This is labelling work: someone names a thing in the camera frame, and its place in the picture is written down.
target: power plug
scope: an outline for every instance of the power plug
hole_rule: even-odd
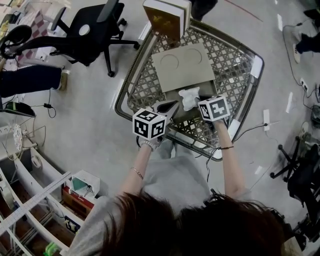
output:
[[[309,90],[309,87],[308,85],[306,84],[305,80],[301,77],[300,78],[300,84],[302,85],[303,89],[306,91],[306,93],[308,92]]]

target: black and white marker cube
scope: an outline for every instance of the black and white marker cube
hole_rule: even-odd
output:
[[[205,121],[216,121],[230,116],[227,99],[223,95],[198,102],[198,107]]]
[[[132,117],[132,131],[148,141],[165,134],[167,118],[141,108]]]

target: pink checkered cloth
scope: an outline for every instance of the pink checkered cloth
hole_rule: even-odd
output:
[[[44,22],[44,17],[40,10],[31,11],[24,16],[19,25],[27,25],[32,29],[32,35],[29,40],[48,35],[48,25]],[[37,49],[24,50],[17,61],[22,64],[25,59],[30,59]]]

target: metal mesh table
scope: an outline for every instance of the metal mesh table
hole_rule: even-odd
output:
[[[257,67],[254,67],[256,53],[223,32],[195,20],[191,20],[190,28],[180,42],[175,44],[164,35],[152,30],[148,32],[117,97],[115,103],[117,114],[132,121],[133,113],[140,108],[146,108],[166,99],[153,65],[152,54],[197,43],[203,43],[206,49],[215,75],[217,94],[226,97],[231,118],[240,122],[234,137],[236,138],[258,89],[264,68],[263,60],[259,57],[262,65],[258,67],[257,72]],[[252,74],[253,67],[258,75]],[[219,140],[216,132],[212,132],[200,116],[199,114],[198,117],[169,124],[171,129],[188,139],[170,134],[167,138],[209,158],[210,151],[219,146]]]

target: red line on floor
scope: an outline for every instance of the red line on floor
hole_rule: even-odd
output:
[[[228,2],[228,3],[230,3],[230,4],[232,4],[232,5],[234,5],[234,6],[238,7],[238,8],[240,8],[241,10],[245,11],[247,14],[250,14],[251,16],[255,17],[257,20],[259,20],[259,21],[263,22],[263,20],[259,19],[257,16],[255,16],[254,14],[252,14],[250,11],[248,11],[248,10],[246,10],[246,9],[242,8],[241,6],[239,6],[239,5],[237,5],[237,4],[233,3],[233,2],[231,2],[231,1],[229,1],[229,0],[224,0],[224,1],[226,1],[226,2]]]

